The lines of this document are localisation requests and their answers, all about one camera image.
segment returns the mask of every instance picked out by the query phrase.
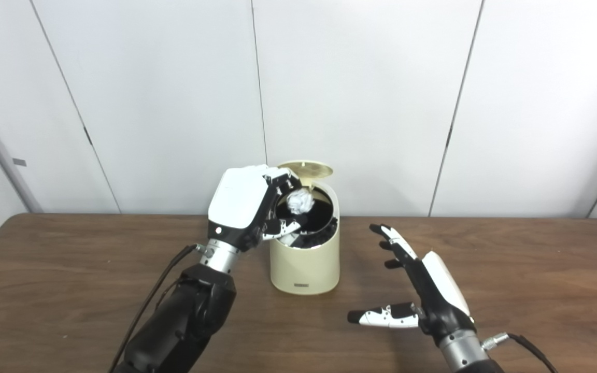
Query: black robotic forearm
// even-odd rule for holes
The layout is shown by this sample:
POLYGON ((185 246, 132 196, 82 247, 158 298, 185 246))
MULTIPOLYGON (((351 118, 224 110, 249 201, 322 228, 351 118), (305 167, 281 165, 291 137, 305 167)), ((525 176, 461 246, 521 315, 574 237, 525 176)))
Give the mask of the black robotic forearm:
POLYGON ((202 264, 184 270, 126 346, 116 373, 186 373, 225 323, 235 296, 232 276, 202 264))

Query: connector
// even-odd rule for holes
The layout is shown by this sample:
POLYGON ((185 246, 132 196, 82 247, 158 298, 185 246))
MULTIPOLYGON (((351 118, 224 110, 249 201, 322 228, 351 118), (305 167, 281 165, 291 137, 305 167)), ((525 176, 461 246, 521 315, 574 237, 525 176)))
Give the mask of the connector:
POLYGON ((508 333, 499 333, 494 337, 487 338, 483 342, 481 342, 480 346, 483 347, 483 350, 489 351, 491 349, 496 349, 497 346, 509 340, 508 333))

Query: white door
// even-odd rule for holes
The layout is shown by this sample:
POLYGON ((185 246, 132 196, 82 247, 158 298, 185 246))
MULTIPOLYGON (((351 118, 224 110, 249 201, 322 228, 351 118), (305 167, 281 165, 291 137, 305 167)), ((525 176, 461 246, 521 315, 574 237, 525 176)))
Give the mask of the white door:
POLYGON ((265 163, 250 2, 35 4, 122 212, 205 213, 265 163))
POLYGON ((597 198, 597 2, 486 2, 440 217, 585 217, 597 198))
POLYGON ((0 155, 33 212, 119 212, 30 2, 0 2, 0 155))
POLYGON ((329 163, 345 215, 426 216, 479 0, 253 0, 268 162, 329 163))

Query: door hinge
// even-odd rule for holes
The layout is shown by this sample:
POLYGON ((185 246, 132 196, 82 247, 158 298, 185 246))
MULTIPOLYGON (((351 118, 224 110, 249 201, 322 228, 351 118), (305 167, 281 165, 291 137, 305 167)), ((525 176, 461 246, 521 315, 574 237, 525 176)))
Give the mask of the door hinge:
POLYGON ((87 127, 82 126, 82 129, 84 130, 84 134, 87 135, 87 140, 89 140, 90 146, 93 146, 93 142, 91 142, 91 136, 89 135, 89 132, 87 131, 87 127))

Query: black fingertip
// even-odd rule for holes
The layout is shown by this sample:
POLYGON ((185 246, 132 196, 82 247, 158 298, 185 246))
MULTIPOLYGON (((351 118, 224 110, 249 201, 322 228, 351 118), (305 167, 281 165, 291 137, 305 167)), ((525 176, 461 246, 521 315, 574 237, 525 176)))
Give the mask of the black fingertip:
POLYGON ((396 269, 402 267, 402 264, 398 262, 397 259, 386 260, 386 262, 384 262, 383 265, 388 269, 396 269))
POLYGON ((365 314, 365 311, 349 311, 347 314, 347 321, 352 324, 360 324, 361 318, 365 314))
POLYGON ((388 241, 379 241, 379 247, 384 250, 393 250, 391 249, 391 243, 388 241))
POLYGON ((376 234, 381 234, 383 236, 381 226, 378 224, 370 224, 370 231, 375 232, 376 234))

